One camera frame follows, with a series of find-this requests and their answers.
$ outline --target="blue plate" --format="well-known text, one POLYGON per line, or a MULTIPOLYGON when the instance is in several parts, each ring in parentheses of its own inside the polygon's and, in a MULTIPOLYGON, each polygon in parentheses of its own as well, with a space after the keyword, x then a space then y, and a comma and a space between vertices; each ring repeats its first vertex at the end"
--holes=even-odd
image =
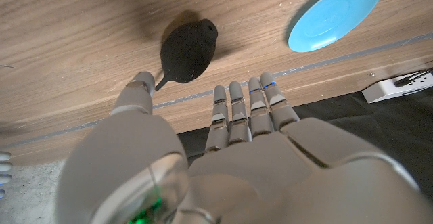
POLYGON ((325 47, 354 29, 379 0, 320 0, 293 27, 290 49, 297 52, 325 47))

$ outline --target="wood grain surface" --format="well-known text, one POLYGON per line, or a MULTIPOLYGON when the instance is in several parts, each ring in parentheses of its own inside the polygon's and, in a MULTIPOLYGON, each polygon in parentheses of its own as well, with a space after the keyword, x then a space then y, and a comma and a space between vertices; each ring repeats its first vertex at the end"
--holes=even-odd
MULTIPOLYGON (((0 148, 28 148, 26 154, 16 153, 29 157, 29 152, 37 151, 36 144, 29 143, 35 141, 38 150, 43 149, 38 154, 43 152, 46 158, 57 150, 67 152, 64 149, 74 143, 62 144, 62 139, 76 142, 90 128, 79 130, 80 125, 105 118, 132 76, 147 70, 157 82, 162 78, 160 44, 176 25, 189 20, 208 18, 217 25, 214 60, 188 84, 169 82, 155 94, 154 104, 232 80, 247 81, 264 71, 299 68, 405 39, 407 45, 278 81, 297 105, 428 66, 423 64, 433 54, 431 41, 412 44, 410 38, 433 32, 433 0, 380 0, 344 38, 318 51, 295 53, 287 45, 288 31, 314 1, 0 0, 0 148), (368 71, 377 76, 367 76, 368 71), (76 137, 61 134, 75 127, 76 137), (49 147, 44 144, 48 138, 59 142, 49 147)), ((211 96, 192 99, 155 114, 167 119, 176 132, 205 127, 211 100, 211 96)))

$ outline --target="power strip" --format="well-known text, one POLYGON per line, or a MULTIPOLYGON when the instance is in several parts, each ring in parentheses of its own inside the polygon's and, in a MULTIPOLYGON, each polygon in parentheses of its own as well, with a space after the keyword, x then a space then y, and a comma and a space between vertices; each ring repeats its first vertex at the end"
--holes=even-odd
POLYGON ((403 76, 398 76, 392 79, 386 79, 384 81, 379 81, 374 85, 363 90, 363 95, 368 103, 379 102, 384 99, 391 99, 399 96, 410 95, 412 93, 417 93, 423 89, 427 89, 433 86, 433 75, 428 73, 419 79, 409 83, 408 85, 402 87, 395 87, 394 82, 405 78, 407 76, 416 74, 406 74, 403 76))

